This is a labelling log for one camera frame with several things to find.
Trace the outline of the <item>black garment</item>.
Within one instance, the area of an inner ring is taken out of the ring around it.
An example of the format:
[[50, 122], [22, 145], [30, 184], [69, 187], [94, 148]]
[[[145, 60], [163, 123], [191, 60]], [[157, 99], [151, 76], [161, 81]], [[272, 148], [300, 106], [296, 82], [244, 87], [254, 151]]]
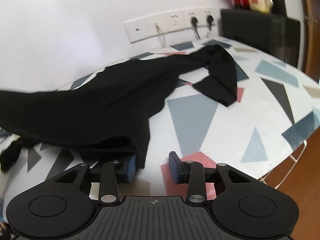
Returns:
[[203, 67], [209, 74], [195, 83], [195, 89], [224, 106], [236, 102], [235, 62], [219, 45], [188, 55], [115, 64], [75, 90], [1, 91], [1, 128], [18, 136], [1, 153], [1, 170], [10, 170], [22, 148], [41, 142], [91, 161], [134, 154], [136, 167], [143, 168], [150, 118], [163, 109], [180, 75]]

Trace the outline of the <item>geometric patterned table cloth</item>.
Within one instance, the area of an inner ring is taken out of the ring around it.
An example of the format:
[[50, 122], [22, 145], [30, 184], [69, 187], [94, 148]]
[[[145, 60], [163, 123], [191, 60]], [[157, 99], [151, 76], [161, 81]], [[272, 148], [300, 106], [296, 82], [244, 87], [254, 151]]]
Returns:
[[181, 75], [163, 110], [150, 119], [145, 167], [129, 185], [119, 185], [121, 196], [185, 196], [186, 186], [175, 184], [169, 171], [171, 151], [182, 160], [206, 167], [227, 163], [262, 178], [319, 127], [319, 84], [288, 63], [242, 43], [215, 37], [138, 58], [189, 54], [209, 44], [222, 46], [236, 62], [237, 101], [225, 107], [193, 88], [207, 76], [206, 68]]

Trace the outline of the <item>black power plug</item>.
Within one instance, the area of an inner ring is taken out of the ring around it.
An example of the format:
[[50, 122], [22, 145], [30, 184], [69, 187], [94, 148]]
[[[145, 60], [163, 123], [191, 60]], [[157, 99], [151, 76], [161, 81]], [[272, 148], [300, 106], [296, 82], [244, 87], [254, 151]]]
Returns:
[[211, 14], [206, 17], [207, 27], [209, 31], [212, 31], [212, 26], [214, 25], [214, 18]]
[[191, 20], [190, 20], [190, 23], [191, 23], [191, 27], [194, 31], [194, 34], [195, 34], [195, 37], [197, 40], [200, 40], [200, 36], [199, 36], [199, 32], [197, 30], [197, 24], [198, 24], [198, 20], [196, 17], [192, 17]]

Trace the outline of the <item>black box appliance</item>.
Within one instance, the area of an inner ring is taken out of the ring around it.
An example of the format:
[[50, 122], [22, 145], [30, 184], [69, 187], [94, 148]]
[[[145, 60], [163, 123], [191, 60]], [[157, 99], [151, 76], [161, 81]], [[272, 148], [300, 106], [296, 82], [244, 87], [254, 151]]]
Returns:
[[221, 10], [225, 38], [241, 42], [298, 67], [300, 22], [283, 15], [257, 11]]

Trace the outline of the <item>white wall socket strip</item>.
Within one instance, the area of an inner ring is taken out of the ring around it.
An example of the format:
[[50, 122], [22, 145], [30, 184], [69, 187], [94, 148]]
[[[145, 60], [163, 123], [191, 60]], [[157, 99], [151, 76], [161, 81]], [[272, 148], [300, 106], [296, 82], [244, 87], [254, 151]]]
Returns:
[[129, 42], [134, 43], [161, 34], [191, 29], [190, 20], [192, 17], [197, 18], [197, 27], [207, 27], [206, 17], [208, 14], [213, 16], [214, 23], [216, 23], [219, 17], [218, 9], [213, 7], [198, 7], [145, 16], [125, 22], [124, 28]]

